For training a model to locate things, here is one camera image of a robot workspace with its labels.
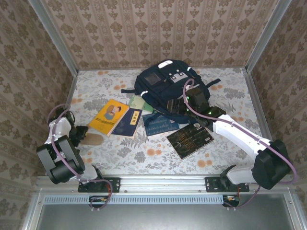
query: gray floor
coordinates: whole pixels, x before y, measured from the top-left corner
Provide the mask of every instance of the gray floor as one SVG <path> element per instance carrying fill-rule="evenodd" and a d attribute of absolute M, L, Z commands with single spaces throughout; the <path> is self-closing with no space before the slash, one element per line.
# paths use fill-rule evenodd
<path fill-rule="evenodd" d="M 39 230 L 292 230 L 282 195 L 258 195 L 242 209 L 221 205 L 45 205 Z"/>

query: yellow book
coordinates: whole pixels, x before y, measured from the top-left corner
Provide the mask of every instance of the yellow book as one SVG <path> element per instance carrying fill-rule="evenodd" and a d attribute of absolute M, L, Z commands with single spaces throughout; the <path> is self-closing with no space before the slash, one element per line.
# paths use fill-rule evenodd
<path fill-rule="evenodd" d="M 89 125 L 109 137 L 128 110 L 129 106 L 111 99 Z"/>

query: floral wallpaper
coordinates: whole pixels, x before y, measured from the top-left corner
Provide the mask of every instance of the floral wallpaper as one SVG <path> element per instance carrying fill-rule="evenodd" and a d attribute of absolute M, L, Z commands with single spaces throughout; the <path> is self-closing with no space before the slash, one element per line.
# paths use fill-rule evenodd
<path fill-rule="evenodd" d="M 46 116 L 72 76 L 26 0 L 0 0 L 0 229 L 18 229 L 38 175 Z"/>
<path fill-rule="evenodd" d="M 78 69 L 244 66 L 278 0 L 42 0 Z"/>
<path fill-rule="evenodd" d="M 260 134 L 241 69 L 195 70 L 205 83 L 221 79 L 210 88 L 211 105 L 221 107 L 238 123 Z M 121 93 L 121 89 L 133 89 L 140 72 L 139 69 L 80 71 L 71 102 L 78 125 L 89 124 L 110 99 L 128 104 L 133 94 Z M 166 138 L 173 132 L 147 137 L 141 119 L 134 139 L 104 136 L 101 145 L 80 145 L 80 155 L 85 163 L 96 165 L 102 174 L 208 174 L 221 173 L 231 164 L 251 163 L 251 158 L 243 150 L 215 133 L 211 133 L 214 138 L 212 143 L 181 160 Z M 101 135 L 92 128 L 89 133 Z"/>
<path fill-rule="evenodd" d="M 307 213 L 307 1 L 293 0 L 252 71 L 274 139 L 284 141 Z"/>

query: black book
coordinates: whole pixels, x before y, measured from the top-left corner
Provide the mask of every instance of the black book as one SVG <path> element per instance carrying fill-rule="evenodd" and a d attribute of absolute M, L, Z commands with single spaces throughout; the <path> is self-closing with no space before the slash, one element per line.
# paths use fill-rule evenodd
<path fill-rule="evenodd" d="M 188 125 L 167 137 L 181 159 L 201 149 L 213 141 L 208 131 L 199 126 Z"/>

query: black backpack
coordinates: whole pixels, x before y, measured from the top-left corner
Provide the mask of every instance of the black backpack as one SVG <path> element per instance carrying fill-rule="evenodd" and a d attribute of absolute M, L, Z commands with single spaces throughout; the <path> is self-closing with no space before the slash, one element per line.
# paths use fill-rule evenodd
<path fill-rule="evenodd" d="M 183 86 L 190 78 L 194 79 L 194 85 L 198 85 L 207 100 L 210 98 L 208 88 L 221 81 L 216 79 L 205 85 L 201 77 L 185 62 L 165 60 L 140 73 L 136 78 L 134 90 L 121 90 L 121 92 L 134 92 L 136 95 L 140 95 L 157 112 L 155 116 L 146 120 L 145 126 L 160 115 L 179 124 L 194 124 L 196 122 L 194 118 L 172 114 L 167 109 L 169 100 L 182 96 Z"/>

